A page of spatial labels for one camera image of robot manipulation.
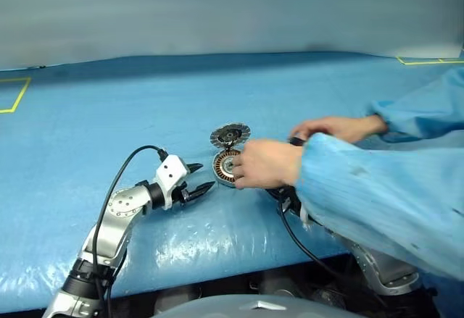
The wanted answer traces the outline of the person's right hand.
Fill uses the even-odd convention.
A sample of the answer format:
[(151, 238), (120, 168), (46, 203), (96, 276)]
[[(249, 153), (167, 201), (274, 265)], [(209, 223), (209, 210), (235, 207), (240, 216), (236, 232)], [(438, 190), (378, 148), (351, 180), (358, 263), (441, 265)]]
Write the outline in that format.
[(297, 137), (306, 141), (316, 133), (324, 133), (348, 143), (356, 143), (371, 135), (380, 135), (387, 131), (387, 124), (378, 115), (365, 117), (323, 117), (299, 123), (290, 132), (289, 137)]

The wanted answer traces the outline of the person's left hand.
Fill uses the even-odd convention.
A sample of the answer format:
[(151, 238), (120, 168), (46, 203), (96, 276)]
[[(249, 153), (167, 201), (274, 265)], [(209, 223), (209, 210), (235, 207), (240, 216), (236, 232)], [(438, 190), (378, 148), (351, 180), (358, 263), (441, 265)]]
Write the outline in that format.
[(238, 189), (294, 186), (302, 166), (303, 148), (274, 140), (245, 143), (233, 159), (233, 178)]

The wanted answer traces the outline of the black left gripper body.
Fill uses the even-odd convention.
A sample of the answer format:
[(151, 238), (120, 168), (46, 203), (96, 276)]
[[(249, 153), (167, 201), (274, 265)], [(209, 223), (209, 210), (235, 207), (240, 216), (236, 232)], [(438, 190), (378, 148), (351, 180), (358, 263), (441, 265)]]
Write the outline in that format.
[(173, 190), (173, 204), (185, 204), (191, 200), (187, 184), (182, 183)]

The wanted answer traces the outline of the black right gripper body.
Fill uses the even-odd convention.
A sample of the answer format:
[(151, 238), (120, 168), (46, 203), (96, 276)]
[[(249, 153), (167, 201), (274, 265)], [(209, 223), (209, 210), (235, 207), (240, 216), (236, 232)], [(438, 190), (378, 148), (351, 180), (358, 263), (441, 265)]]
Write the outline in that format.
[(278, 189), (278, 211), (283, 216), (287, 212), (300, 217), (302, 203), (293, 186), (284, 186)]

